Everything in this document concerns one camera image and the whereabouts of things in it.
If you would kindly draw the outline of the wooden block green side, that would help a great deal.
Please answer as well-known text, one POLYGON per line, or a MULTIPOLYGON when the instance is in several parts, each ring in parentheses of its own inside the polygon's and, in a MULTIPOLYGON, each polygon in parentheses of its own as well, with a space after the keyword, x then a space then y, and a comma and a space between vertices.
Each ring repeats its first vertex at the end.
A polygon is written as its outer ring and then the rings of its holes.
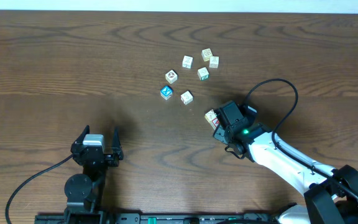
POLYGON ((200 68, 198 69, 198 77, 201 81, 206 80, 209 78, 209 72, 208 69, 206 67, 200 68))

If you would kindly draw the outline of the blue letter block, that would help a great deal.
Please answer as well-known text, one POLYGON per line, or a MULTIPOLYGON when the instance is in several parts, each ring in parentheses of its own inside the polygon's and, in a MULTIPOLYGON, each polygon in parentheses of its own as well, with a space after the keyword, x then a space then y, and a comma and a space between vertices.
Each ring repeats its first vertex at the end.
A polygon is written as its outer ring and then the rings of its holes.
POLYGON ((173 95, 173 90, 166 85, 160 90, 160 95, 164 100, 168 100, 173 95))

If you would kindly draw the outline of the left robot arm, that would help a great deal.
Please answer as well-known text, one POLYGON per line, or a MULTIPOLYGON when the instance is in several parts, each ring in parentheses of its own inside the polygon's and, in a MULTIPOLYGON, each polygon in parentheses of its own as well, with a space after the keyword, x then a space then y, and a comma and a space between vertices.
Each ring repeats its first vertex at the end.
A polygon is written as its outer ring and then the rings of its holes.
POLYGON ((91 134, 89 126, 71 145, 73 160, 82 166, 83 171, 71 176, 65 183, 65 223, 116 222, 113 214, 101 208, 101 201, 108 169, 117 167, 124 158, 118 131, 118 128, 114 129, 111 152, 105 150, 104 136, 91 134))

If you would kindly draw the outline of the wooden block beside top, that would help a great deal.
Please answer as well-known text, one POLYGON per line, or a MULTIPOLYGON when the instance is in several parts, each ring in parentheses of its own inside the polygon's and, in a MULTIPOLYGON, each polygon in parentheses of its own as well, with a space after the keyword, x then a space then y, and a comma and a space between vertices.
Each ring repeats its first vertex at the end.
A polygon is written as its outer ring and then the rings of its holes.
POLYGON ((209 67, 210 68, 218 68, 219 67, 219 57, 218 56, 211 56, 209 58, 209 67))

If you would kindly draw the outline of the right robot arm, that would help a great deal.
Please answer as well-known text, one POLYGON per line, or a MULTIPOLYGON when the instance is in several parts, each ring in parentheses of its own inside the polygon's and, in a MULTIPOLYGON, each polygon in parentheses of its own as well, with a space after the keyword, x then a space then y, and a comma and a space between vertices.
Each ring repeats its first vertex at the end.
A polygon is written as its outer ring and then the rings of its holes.
POLYGON ((262 165, 304 197, 275 217, 277 223, 358 223, 358 171, 322 164, 255 122, 257 112, 233 101, 213 110, 214 138, 239 159, 262 165))

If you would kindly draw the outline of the wooden block brown circle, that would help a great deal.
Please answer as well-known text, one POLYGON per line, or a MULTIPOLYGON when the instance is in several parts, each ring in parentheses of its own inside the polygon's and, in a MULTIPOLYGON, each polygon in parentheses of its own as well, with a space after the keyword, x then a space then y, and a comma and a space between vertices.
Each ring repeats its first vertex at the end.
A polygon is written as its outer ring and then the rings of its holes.
POLYGON ((169 82, 169 84, 172 84, 177 81, 178 75, 174 70, 170 70, 165 74, 165 79, 167 80, 167 82, 169 82))

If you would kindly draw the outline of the wooden block red side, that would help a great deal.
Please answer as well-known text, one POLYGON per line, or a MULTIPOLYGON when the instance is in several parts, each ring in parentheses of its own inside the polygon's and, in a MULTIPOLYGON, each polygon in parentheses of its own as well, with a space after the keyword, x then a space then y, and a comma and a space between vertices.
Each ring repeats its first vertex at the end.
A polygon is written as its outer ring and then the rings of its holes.
POLYGON ((183 94, 180 95, 181 101, 187 105, 193 101, 193 95, 190 91, 186 91, 183 94))

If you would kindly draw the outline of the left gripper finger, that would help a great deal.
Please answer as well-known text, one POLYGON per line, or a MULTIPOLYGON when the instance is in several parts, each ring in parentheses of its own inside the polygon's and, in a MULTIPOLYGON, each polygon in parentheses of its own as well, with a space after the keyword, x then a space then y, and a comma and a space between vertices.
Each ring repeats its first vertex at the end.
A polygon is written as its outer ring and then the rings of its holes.
POLYGON ((119 139, 119 128, 118 127, 114 128, 114 136, 112 139, 111 150, 115 154, 118 154, 118 155, 122 154, 122 146, 121 146, 121 142, 119 139))
POLYGON ((87 134, 90 133, 90 126, 86 125, 86 127, 84 128, 84 130, 82 131, 82 133, 77 137, 77 139, 74 142, 74 145, 82 145, 83 144, 83 140, 85 138, 85 136, 87 134))

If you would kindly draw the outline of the red letter block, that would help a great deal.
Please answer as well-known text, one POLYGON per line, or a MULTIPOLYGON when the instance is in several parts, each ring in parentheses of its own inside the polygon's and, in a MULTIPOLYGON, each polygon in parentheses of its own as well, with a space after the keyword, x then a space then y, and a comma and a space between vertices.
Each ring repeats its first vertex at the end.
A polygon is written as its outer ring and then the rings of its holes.
POLYGON ((209 123, 213 129, 216 129, 219 126, 219 120, 217 118, 212 119, 209 123))

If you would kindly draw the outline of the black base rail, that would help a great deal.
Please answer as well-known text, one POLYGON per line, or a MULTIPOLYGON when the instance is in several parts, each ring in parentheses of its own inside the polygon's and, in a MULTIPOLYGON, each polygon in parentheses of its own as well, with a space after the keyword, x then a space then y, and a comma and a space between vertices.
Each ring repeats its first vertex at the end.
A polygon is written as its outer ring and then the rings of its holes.
POLYGON ((237 215, 141 215, 138 213, 117 213, 117 214, 43 214, 37 215, 35 224, 65 224, 65 223, 95 223, 95 224, 214 224, 225 221, 246 221, 247 223, 276 223, 270 215, 261 213, 245 213, 237 215))

